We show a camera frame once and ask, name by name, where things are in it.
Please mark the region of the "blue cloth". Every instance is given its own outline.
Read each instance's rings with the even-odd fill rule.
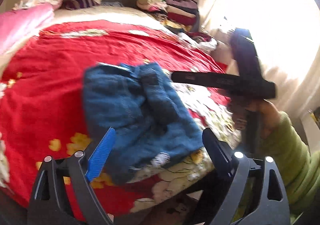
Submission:
[[[170,156],[167,168],[203,147],[202,132],[157,63],[90,68],[83,99],[90,138],[116,130],[105,164],[115,184],[130,181],[159,153]]]

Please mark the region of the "green sweater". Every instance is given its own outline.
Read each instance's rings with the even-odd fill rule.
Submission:
[[[307,146],[281,112],[280,124],[261,143],[262,156],[274,158],[284,182],[293,222],[308,206],[320,187],[320,151],[310,156]]]

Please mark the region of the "black device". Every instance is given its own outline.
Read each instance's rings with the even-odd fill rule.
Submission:
[[[276,85],[261,75],[257,52],[249,30],[236,28],[230,38],[233,58],[237,62],[239,76],[221,73],[174,71],[173,82],[215,87],[228,91],[230,96],[248,99],[276,97]],[[246,112],[247,127],[242,131],[242,142],[247,153],[256,154],[261,129],[259,112]]]

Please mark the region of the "black handle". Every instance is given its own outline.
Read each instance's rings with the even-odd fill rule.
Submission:
[[[241,131],[242,143],[245,152],[256,154],[260,145],[260,133],[262,126],[262,118],[260,112],[246,112],[247,125]]]

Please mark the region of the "person's hand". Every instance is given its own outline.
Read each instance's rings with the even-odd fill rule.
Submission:
[[[232,112],[234,128],[242,130],[246,126],[246,109],[259,111],[262,114],[261,138],[267,138],[279,125],[280,113],[274,104],[266,100],[248,101],[243,97],[233,97],[228,105],[228,111]]]

